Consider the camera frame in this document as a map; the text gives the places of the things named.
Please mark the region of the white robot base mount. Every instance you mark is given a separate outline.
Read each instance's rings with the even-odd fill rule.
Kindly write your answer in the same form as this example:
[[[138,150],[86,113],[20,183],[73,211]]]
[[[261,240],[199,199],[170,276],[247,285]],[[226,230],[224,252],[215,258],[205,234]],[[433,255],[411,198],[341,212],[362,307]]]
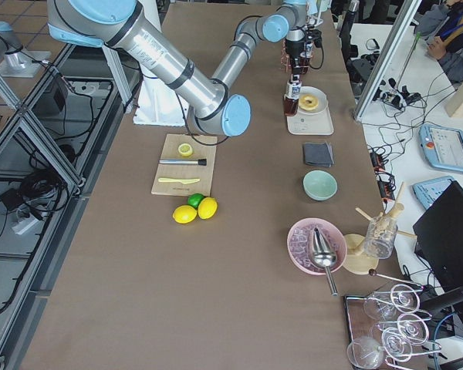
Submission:
[[[184,126],[189,104],[155,76],[144,76],[133,123],[144,126]]]

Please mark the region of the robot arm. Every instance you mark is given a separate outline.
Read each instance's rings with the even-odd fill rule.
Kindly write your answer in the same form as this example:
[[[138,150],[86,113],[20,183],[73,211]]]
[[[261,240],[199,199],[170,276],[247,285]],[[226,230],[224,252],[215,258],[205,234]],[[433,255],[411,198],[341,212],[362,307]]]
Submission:
[[[230,87],[261,41],[286,40],[291,54],[318,12],[314,1],[284,1],[271,15],[242,21],[233,43],[211,78],[180,53],[145,16],[139,1],[49,1],[49,33],[61,42],[122,49],[149,69],[194,110],[199,131],[238,136],[251,120],[251,106]]]

